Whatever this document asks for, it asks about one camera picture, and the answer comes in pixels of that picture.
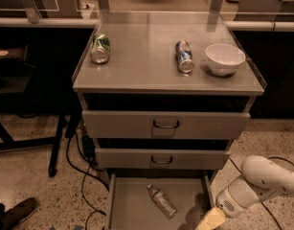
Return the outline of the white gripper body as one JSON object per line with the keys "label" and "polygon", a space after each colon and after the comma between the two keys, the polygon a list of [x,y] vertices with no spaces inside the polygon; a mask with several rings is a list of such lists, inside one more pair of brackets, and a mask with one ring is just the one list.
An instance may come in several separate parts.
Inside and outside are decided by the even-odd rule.
{"label": "white gripper body", "polygon": [[274,190],[256,186],[240,175],[217,195],[215,205],[227,218],[233,219],[253,204],[262,202],[274,194]]}

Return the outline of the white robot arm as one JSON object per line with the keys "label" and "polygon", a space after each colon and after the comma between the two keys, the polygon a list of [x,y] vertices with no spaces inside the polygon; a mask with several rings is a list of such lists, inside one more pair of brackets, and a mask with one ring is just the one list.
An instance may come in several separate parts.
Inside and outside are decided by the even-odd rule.
{"label": "white robot arm", "polygon": [[240,176],[222,190],[195,230],[215,230],[226,218],[234,219],[255,203],[280,194],[294,197],[294,172],[259,155],[246,157]]}

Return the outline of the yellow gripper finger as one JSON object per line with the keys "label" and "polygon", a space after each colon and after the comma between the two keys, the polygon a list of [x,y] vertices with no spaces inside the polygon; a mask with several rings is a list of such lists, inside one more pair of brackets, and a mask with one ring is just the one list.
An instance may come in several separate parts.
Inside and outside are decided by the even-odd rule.
{"label": "yellow gripper finger", "polygon": [[214,207],[201,222],[207,222],[211,228],[217,228],[225,222],[225,214],[220,208]]}
{"label": "yellow gripper finger", "polygon": [[207,222],[199,222],[195,230],[211,230],[211,227]]}

